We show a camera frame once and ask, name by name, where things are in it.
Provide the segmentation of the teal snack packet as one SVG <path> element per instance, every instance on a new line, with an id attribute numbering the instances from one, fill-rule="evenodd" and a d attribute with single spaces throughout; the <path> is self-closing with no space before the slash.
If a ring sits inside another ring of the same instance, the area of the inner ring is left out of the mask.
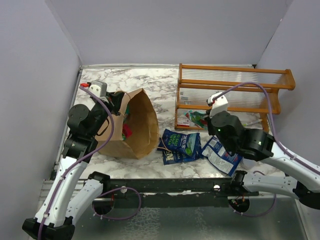
<path id="1" fill-rule="evenodd" d="M 204 111 L 189 110 L 184 115 L 199 128 L 208 129 L 208 123 L 205 120 L 207 114 Z"/>
<path id="2" fill-rule="evenodd" d="M 123 115 L 123 124 L 128 124 L 128 121 L 129 121 L 129 116 L 130 116 L 130 109 L 129 109 L 129 106 L 126 107 L 126 110 L 124 112 L 124 115 Z"/>

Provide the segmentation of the brown paper bag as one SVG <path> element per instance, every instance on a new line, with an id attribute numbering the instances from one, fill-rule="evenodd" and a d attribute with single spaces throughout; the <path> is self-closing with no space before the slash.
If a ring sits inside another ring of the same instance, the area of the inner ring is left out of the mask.
<path id="1" fill-rule="evenodd" d="M 129 106 L 128 125 L 132 135 L 126 140 L 122 139 L 124 113 Z M 146 91 L 142 88 L 124 94 L 120 107 L 120 115 L 112 115 L 114 131 L 111 134 L 111 120 L 108 117 L 96 136 L 98 147 L 110 138 L 109 142 L 98 153 L 101 155 L 141 159 L 150 154 L 159 145 L 160 131 L 156 111 Z"/>

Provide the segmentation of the Kettle sea salt vinegar chips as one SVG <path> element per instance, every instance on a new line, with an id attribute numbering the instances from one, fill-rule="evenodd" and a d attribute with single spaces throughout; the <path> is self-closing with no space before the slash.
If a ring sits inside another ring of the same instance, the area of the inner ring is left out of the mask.
<path id="1" fill-rule="evenodd" d="M 190 158 L 187 155 L 177 151 L 179 140 L 184 133 L 174 132 L 169 129 L 165 129 L 162 137 L 159 140 L 157 147 L 158 151 L 162 151 L 162 159 L 164 165 L 193 162 L 201 158 L 200 151 L 197 152 L 195 158 Z"/>

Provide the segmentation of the blue white snack bag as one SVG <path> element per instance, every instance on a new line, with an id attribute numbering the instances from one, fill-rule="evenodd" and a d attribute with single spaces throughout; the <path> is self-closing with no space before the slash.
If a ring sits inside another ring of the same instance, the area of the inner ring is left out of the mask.
<path id="1" fill-rule="evenodd" d="M 213 167 L 229 177 L 234 174 L 243 160 L 243 157 L 238 154 L 230 155 L 216 136 L 212 136 L 204 145 L 201 154 Z"/>

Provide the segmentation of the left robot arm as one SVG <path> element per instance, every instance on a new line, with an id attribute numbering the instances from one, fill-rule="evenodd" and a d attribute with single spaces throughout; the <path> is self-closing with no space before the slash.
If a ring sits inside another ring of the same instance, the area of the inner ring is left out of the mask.
<path id="1" fill-rule="evenodd" d="M 89 179 L 76 195 L 73 194 L 92 155 L 101 149 L 96 136 L 102 134 L 103 123 L 108 122 L 110 130 L 115 130 L 113 116 L 120 115 L 125 94 L 86 92 L 95 104 L 92 109 L 76 104 L 69 110 L 69 135 L 64 142 L 55 180 L 41 208 L 22 225 L 22 229 L 35 240 L 72 239 L 77 221 L 93 200 L 110 193 L 111 186 L 104 181 L 107 176 L 99 174 Z"/>

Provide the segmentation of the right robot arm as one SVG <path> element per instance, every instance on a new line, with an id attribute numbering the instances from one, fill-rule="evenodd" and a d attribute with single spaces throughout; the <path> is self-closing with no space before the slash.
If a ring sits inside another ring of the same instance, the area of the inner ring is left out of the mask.
<path id="1" fill-rule="evenodd" d="M 274 136 L 244 127 L 239 118 L 226 111 L 205 117 L 209 135 L 218 138 L 230 155 L 273 166 L 286 175 L 266 176 L 236 171 L 229 189 L 236 195 L 267 192 L 299 200 L 309 208 L 320 208 L 320 167 L 276 142 Z"/>

